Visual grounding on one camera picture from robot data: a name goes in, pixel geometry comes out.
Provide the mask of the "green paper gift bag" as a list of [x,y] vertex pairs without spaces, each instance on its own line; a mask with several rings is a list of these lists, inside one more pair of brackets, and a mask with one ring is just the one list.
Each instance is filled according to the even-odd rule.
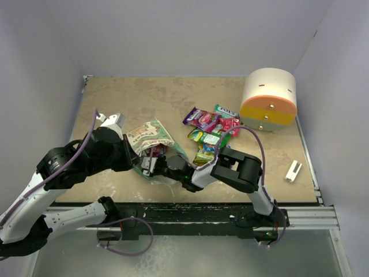
[[[185,158],[188,157],[184,149],[176,142],[163,124],[156,118],[128,131],[126,136],[128,137],[129,143],[134,152],[140,156],[141,163],[144,157],[154,158],[149,154],[149,150],[152,146],[158,144],[163,144],[166,146],[167,151],[162,157],[175,154],[180,154]],[[166,177],[144,176],[142,173],[141,164],[136,166],[134,171],[152,185],[165,185],[169,187],[169,189],[172,189],[172,186],[176,183],[174,180],[170,180]]]

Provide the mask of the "pink candy packet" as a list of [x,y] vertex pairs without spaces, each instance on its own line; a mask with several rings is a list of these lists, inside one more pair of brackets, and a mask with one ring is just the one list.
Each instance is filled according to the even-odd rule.
[[221,135],[232,127],[239,126],[239,118],[220,118],[215,128],[212,130],[213,134]]

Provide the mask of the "teal mint candy packet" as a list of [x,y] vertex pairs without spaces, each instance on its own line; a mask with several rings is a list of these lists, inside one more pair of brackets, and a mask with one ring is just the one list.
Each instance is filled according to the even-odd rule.
[[238,113],[231,111],[227,108],[221,107],[219,104],[215,106],[214,112],[216,114],[220,114],[222,118],[236,118],[236,119],[240,118]]

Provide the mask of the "green yellow candy packet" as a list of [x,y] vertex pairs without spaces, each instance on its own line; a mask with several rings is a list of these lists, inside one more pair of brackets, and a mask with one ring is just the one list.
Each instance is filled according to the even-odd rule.
[[212,161],[214,159],[214,153],[213,152],[208,152],[208,151],[203,151],[203,150],[198,150],[193,163],[196,166],[203,166],[206,163]]

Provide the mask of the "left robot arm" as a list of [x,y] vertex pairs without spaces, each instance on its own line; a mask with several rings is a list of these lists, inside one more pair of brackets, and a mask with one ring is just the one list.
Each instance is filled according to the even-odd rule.
[[116,224],[119,211],[110,197],[65,212],[45,211],[87,177],[105,170],[128,171],[140,161],[127,136],[107,127],[89,132],[83,140],[50,150],[18,200],[1,215],[1,259],[27,256],[80,227]]

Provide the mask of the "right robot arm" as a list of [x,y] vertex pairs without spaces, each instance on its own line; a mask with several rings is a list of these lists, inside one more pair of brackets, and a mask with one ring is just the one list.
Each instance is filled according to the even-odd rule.
[[248,195],[263,226],[285,219],[275,200],[263,183],[262,161],[256,156],[230,148],[222,148],[215,160],[199,167],[191,166],[181,155],[170,158],[150,158],[149,176],[163,176],[180,182],[189,192],[199,192],[208,185],[221,181]]

